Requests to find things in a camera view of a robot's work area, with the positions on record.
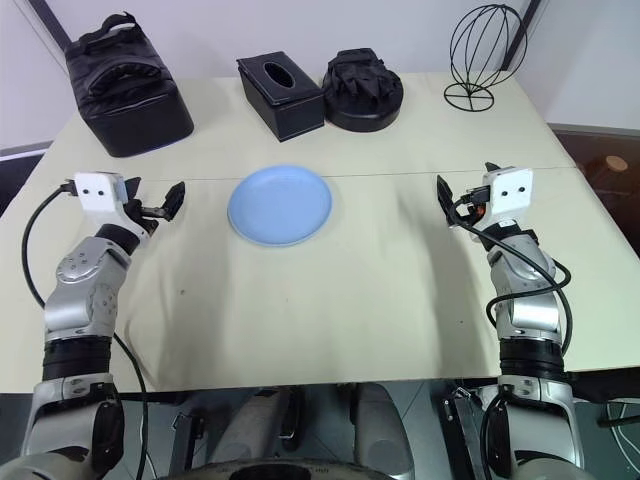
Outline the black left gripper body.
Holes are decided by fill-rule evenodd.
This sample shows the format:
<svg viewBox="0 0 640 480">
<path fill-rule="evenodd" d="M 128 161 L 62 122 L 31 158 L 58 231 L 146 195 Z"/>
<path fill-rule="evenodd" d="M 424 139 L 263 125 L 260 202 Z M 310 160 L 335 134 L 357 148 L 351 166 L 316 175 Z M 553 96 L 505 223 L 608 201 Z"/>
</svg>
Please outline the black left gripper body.
<svg viewBox="0 0 640 480">
<path fill-rule="evenodd" d="M 145 207 L 139 199 L 128 201 L 124 205 L 126 217 L 132 222 L 128 230 L 138 236 L 152 236 L 159 226 L 159 220 L 165 218 L 164 207 Z"/>
</svg>

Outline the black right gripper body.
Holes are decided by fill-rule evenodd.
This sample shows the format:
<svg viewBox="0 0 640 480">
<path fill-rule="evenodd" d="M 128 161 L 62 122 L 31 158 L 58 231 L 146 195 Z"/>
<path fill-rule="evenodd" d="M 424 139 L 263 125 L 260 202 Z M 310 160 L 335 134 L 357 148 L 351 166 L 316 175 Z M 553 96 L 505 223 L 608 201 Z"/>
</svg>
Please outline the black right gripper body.
<svg viewBox="0 0 640 480">
<path fill-rule="evenodd" d="M 455 225 L 475 226 L 483 219 L 490 200 L 491 187 L 480 186 L 468 190 L 451 206 L 451 221 Z M 460 207 L 465 207 L 467 213 L 461 215 Z"/>
</svg>

